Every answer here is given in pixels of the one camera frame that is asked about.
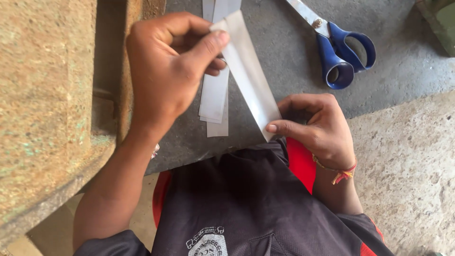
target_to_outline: person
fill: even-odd
[[[393,255],[363,214],[343,112],[330,94],[296,94],[278,103],[306,125],[276,120],[320,165],[311,195],[290,172],[285,140],[206,159],[172,171],[151,253],[128,229],[155,145],[192,103],[203,74],[216,76],[225,31],[189,13],[135,23],[126,40],[134,91],[131,128],[100,170],[75,214],[75,256]]]

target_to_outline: red sleeve stripe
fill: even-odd
[[[360,256],[377,256],[366,244],[360,246]]]
[[[376,224],[374,223],[374,221],[370,218],[371,222],[373,223],[374,227],[376,228],[376,231],[379,233],[379,235],[381,236],[382,238],[382,242],[385,244],[385,241],[384,241],[384,236],[382,235],[382,232],[379,230],[378,226],[376,226]]]

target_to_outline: wrist thread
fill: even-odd
[[[313,154],[313,161],[319,165],[320,167],[322,167],[323,169],[326,169],[326,170],[329,170],[329,171],[333,171],[333,172],[336,172],[337,173],[337,176],[333,179],[332,181],[332,184],[335,185],[335,184],[338,184],[338,182],[340,182],[342,179],[349,179],[349,178],[352,178],[353,177],[353,174],[351,173],[354,168],[357,166],[357,157],[355,157],[355,164],[353,167],[347,169],[347,170],[336,170],[336,169],[331,169],[331,168],[327,168],[325,166],[323,166],[318,158]]]

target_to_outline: hand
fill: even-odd
[[[348,123],[332,94],[294,94],[278,103],[281,114],[300,111],[307,124],[289,120],[270,122],[270,133],[294,138],[311,151],[325,167],[346,170],[354,166],[355,154]]]
[[[204,73],[217,76],[225,31],[186,12],[136,22],[126,39],[134,92],[131,128],[159,123],[164,133],[188,109]]]

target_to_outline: printed logo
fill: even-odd
[[[190,249],[188,256],[228,256],[224,236],[203,235],[199,242]]]
[[[204,228],[187,241],[188,256],[228,256],[223,227]]]
[[[201,231],[199,231],[194,237],[193,239],[190,239],[187,241],[187,247],[188,249],[191,249],[191,247],[193,247],[193,245],[195,245],[197,243],[197,241],[199,241],[199,239],[201,239],[201,237],[205,234],[208,234],[208,233],[212,233],[212,234],[222,234],[224,232],[224,228],[223,227],[211,227],[211,228],[203,228],[201,229]]]

